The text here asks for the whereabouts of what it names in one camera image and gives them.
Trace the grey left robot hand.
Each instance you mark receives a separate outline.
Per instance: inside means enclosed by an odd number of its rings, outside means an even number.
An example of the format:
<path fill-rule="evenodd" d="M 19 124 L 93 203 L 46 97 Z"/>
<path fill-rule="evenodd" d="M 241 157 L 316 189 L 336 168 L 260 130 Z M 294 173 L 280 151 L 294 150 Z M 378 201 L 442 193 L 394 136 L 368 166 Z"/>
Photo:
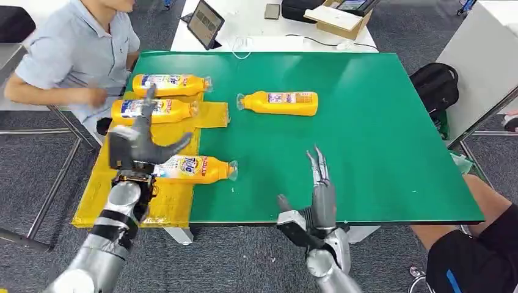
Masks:
<path fill-rule="evenodd" d="M 156 106 L 153 101 L 156 84 L 147 90 L 142 112 L 132 126 L 117 125 L 108 131 L 109 166 L 116 170 L 144 169 L 150 172 L 151 165 L 159 165 L 178 154 L 191 142 L 192 133 L 184 133 L 176 142 L 162 146 L 151 138 L 151 116 Z"/>

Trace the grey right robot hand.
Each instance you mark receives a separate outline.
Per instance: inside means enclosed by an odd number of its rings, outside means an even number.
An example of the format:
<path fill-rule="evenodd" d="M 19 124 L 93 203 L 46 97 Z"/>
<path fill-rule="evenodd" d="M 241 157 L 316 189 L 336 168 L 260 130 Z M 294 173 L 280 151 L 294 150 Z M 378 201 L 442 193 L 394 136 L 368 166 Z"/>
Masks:
<path fill-rule="evenodd" d="M 317 146 L 314 149 L 316 158 L 309 150 L 306 151 L 313 178 L 312 203 L 305 209 L 296 210 L 289 204 L 286 196 L 279 194 L 277 204 L 280 213 L 277 225 L 294 222 L 300 224 L 303 230 L 315 230 L 327 235 L 336 229 L 336 193 L 330 180 L 326 157 Z"/>

